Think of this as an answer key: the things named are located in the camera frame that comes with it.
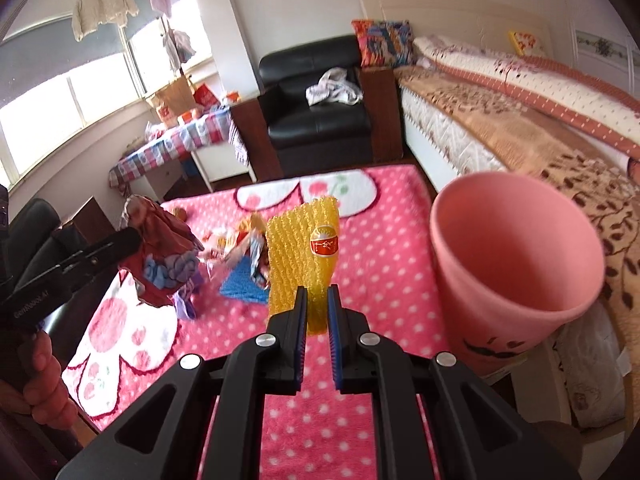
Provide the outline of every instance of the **armchair seat cushion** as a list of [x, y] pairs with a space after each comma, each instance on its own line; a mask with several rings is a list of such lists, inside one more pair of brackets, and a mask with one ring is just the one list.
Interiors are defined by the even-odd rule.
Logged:
[[277, 150], [345, 137], [370, 136], [371, 122], [363, 104], [306, 103], [293, 108], [269, 126], [269, 137]]

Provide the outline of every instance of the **checkered tablecloth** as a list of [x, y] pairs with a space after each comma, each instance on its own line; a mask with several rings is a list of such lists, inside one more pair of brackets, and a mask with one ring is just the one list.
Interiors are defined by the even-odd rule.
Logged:
[[169, 160], [217, 142], [229, 142], [236, 149], [238, 162], [248, 165], [246, 148], [229, 108], [222, 108], [189, 124], [167, 130], [162, 137], [119, 160], [109, 170], [109, 186], [122, 187]]

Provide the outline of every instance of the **yellow foam net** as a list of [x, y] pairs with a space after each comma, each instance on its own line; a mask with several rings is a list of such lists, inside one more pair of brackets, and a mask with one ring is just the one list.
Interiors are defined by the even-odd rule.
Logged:
[[267, 223], [271, 291], [269, 316], [291, 310], [299, 285], [306, 287], [307, 333], [325, 333], [326, 290], [338, 259], [338, 201], [327, 196]]

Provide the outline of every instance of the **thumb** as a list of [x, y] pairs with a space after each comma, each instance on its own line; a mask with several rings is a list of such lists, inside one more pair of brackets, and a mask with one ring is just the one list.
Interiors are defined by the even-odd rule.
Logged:
[[0, 408], [6, 412], [31, 414], [31, 406], [10, 384], [0, 381]]

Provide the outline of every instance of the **beige headboard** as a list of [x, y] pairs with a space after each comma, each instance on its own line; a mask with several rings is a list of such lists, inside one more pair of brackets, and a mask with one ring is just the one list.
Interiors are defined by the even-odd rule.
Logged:
[[531, 32], [553, 57], [551, 35], [539, 16], [489, 0], [360, 0], [366, 18], [409, 20], [414, 36], [443, 34], [483, 48], [514, 54], [507, 33]]

